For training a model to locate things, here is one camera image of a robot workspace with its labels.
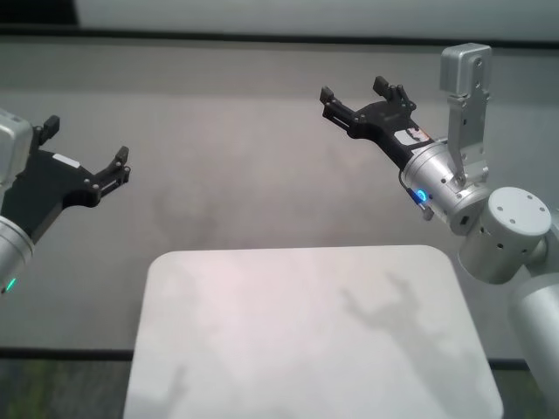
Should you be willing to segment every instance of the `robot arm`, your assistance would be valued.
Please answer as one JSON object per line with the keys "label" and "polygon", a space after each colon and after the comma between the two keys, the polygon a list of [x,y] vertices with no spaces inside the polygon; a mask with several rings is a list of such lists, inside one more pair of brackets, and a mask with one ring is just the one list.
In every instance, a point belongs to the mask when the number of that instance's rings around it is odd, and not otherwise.
{"label": "robot arm", "polygon": [[552,402],[559,388],[559,216],[534,194],[487,187],[483,133],[491,48],[447,48],[440,86],[448,94],[449,131],[434,141],[411,119],[402,86],[377,77],[379,101],[354,112],[324,87],[323,116],[351,138],[375,142],[399,168],[400,184],[430,220],[466,237],[459,261],[476,279],[503,284],[526,265],[532,278],[512,297],[509,318],[528,365]]}
{"label": "robot arm", "polygon": [[52,116],[42,127],[0,110],[0,293],[10,290],[29,263],[34,244],[60,213],[72,206],[95,207],[128,182],[128,149],[93,174],[79,162],[40,149],[59,131]]}

